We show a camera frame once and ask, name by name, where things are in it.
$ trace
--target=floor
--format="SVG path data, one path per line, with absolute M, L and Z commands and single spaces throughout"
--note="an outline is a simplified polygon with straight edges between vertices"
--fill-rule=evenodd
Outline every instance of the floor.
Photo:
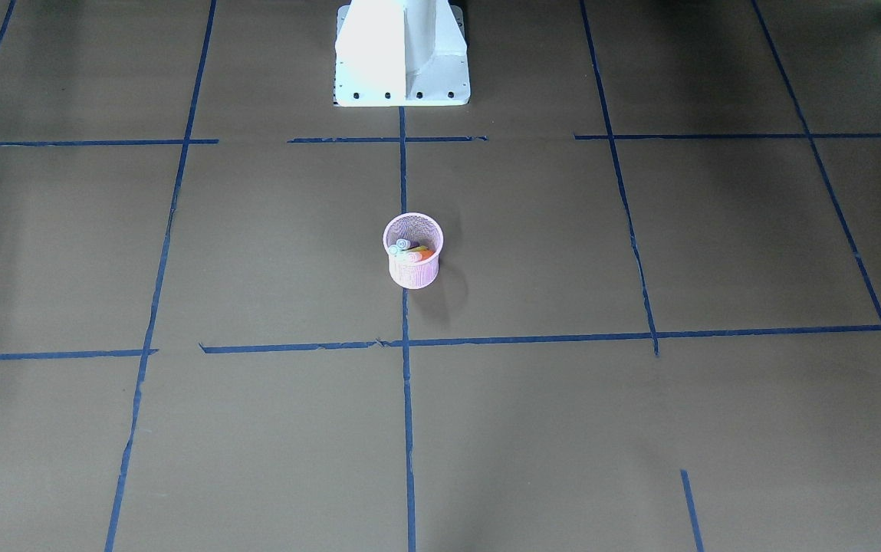
M 881 551 L 881 0 L 342 3 L 0 0 L 0 551 Z

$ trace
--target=pink mesh basket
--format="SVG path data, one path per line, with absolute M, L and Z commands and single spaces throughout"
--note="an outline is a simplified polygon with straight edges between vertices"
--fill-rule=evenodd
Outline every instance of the pink mesh basket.
M 425 245 L 433 255 L 425 261 L 405 262 L 402 255 L 388 254 L 389 245 L 399 238 Z M 443 230 L 440 224 L 422 213 L 406 213 L 392 219 L 382 233 L 382 247 L 389 258 L 389 275 L 408 290 L 419 290 L 430 285 L 440 269 L 440 249 L 443 249 Z

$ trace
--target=colored marker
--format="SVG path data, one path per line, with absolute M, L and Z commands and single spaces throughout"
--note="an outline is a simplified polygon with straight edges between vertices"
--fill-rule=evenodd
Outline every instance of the colored marker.
M 405 262 L 420 262 L 426 261 L 430 256 L 433 256 L 433 251 L 423 249 L 423 251 L 403 252 L 402 256 Z
M 398 247 L 399 247 L 398 245 L 391 245 L 391 246 L 389 247 L 389 254 L 391 254 L 391 255 L 415 254 L 415 252 L 417 252 L 417 251 L 426 251 L 426 246 L 425 246 L 425 245 L 419 245 L 419 247 L 416 247 L 416 248 L 412 248 L 412 249 L 404 249 L 404 251 L 396 251 L 396 252 L 392 252 L 392 251 L 393 251 L 392 248 L 398 248 Z

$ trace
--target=marker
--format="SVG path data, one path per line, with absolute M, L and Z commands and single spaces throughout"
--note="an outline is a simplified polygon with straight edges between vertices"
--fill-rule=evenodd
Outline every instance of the marker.
M 401 259 L 405 262 L 420 262 L 426 261 L 430 256 L 433 256 L 433 251 L 423 249 L 423 251 L 403 252 Z
M 389 255 L 415 254 L 417 251 L 426 251 L 425 245 L 419 245 L 412 249 L 399 249 L 399 245 L 389 245 Z

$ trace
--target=metal base plate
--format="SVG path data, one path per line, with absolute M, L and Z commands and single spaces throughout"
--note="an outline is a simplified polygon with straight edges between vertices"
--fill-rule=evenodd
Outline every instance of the metal base plate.
M 341 34 L 348 6 L 338 9 L 335 36 Z M 464 11 L 451 6 L 461 36 L 467 36 L 464 25 Z M 335 63 L 334 90 L 332 98 L 335 105 L 342 107 L 389 107 L 389 106 L 443 106 L 464 105 L 471 97 L 471 81 L 468 79 L 468 62 L 462 56 L 436 56 L 419 73 L 406 75 L 404 94 L 377 95 L 349 92 L 352 78 L 348 67 Z

